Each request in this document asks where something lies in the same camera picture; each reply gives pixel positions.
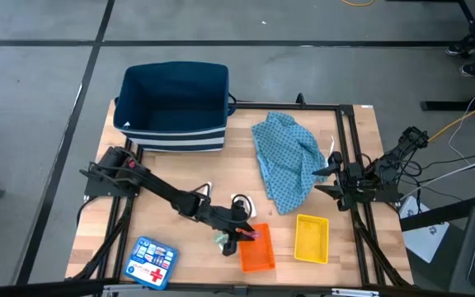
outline yellow plastic tray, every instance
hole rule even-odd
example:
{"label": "yellow plastic tray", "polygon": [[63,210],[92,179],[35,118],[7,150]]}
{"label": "yellow plastic tray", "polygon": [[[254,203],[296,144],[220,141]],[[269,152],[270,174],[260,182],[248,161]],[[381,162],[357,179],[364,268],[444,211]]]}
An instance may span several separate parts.
{"label": "yellow plastic tray", "polygon": [[311,215],[298,214],[294,258],[327,264],[329,252],[329,221]]}

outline navy blue fabric bin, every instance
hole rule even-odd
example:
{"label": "navy blue fabric bin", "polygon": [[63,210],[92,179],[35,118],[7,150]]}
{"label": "navy blue fabric bin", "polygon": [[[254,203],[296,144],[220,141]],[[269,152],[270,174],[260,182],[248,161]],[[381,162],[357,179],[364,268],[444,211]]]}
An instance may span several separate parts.
{"label": "navy blue fabric bin", "polygon": [[201,62],[145,64],[126,70],[113,125],[143,149],[223,149],[228,68]]}

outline wooden tabletop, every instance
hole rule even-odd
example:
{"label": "wooden tabletop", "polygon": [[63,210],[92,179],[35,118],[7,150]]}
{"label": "wooden tabletop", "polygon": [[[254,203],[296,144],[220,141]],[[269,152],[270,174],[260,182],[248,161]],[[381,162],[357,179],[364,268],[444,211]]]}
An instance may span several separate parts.
{"label": "wooden tabletop", "polygon": [[[96,160],[100,159],[108,147],[124,145],[125,137],[113,127],[114,108],[111,103]],[[382,156],[383,148],[373,108],[354,106],[354,109],[362,152],[371,158]],[[136,239],[139,236],[147,236],[179,250],[181,255],[170,279],[170,282],[174,283],[361,285],[350,212],[338,211],[336,202],[330,196],[315,189],[311,190],[303,205],[286,215],[279,215],[274,201],[266,198],[256,160],[251,126],[265,120],[268,112],[267,110],[238,109],[228,118],[225,146],[220,152],[145,152],[142,163],[150,168],[153,174],[178,189],[194,189],[206,182],[212,182],[214,185],[212,205],[229,207],[230,196],[235,193],[251,196],[257,207],[257,217],[250,219],[250,224],[269,224],[276,269],[243,273],[238,252],[230,257],[221,254],[221,250],[213,241],[215,230],[202,223],[196,224],[181,217],[171,208],[169,202],[146,190],[141,190],[140,196],[134,202],[124,261]],[[324,156],[329,154],[331,136],[335,139],[335,149],[340,151],[336,117],[333,111],[282,112],[293,116],[300,125],[313,133]],[[350,159],[354,160],[347,118],[344,119],[344,123]],[[334,177],[329,177],[325,184],[332,184],[333,180]],[[66,276],[73,276],[80,272],[100,247],[106,232],[111,202],[110,197],[99,197],[82,212]],[[373,203],[372,206],[379,246],[401,276],[412,283],[412,274],[397,214],[385,204]],[[297,214],[329,219],[329,262],[327,264],[294,259]],[[376,282],[371,253],[367,247],[365,250],[369,278]],[[115,255],[116,244],[111,249],[106,270],[107,276],[112,274]]]}

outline yellow cable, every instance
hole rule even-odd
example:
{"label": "yellow cable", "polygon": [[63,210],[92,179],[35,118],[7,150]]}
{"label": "yellow cable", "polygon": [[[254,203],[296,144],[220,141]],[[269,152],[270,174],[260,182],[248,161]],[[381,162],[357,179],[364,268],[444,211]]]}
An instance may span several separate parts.
{"label": "yellow cable", "polygon": [[456,123],[459,123],[462,119],[466,119],[468,118],[469,116],[472,116],[475,114],[475,111],[471,111],[469,114],[467,114],[466,116],[464,116],[463,118],[458,118],[457,120],[453,121],[452,123],[446,125],[443,129],[439,130],[439,132],[437,132],[436,134],[434,134],[434,136],[430,137],[430,139],[428,139],[428,142],[438,138],[441,134],[443,134],[446,130],[448,130],[450,127],[452,127],[453,125],[455,125]]}
{"label": "yellow cable", "polygon": [[349,6],[354,6],[354,7],[364,7],[364,6],[369,6],[371,4],[373,4],[373,2],[375,2],[375,0],[371,0],[367,3],[351,3],[347,0],[341,0],[343,3],[349,5]]}

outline red cross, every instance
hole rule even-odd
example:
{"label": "red cross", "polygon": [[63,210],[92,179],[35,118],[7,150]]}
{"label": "red cross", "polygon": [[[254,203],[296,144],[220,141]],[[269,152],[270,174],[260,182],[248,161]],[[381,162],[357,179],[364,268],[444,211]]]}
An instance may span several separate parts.
{"label": "red cross", "polygon": [[157,280],[162,279],[162,274],[161,274],[160,269],[157,269],[157,271],[151,271],[149,275],[153,276],[153,282],[156,282]]}

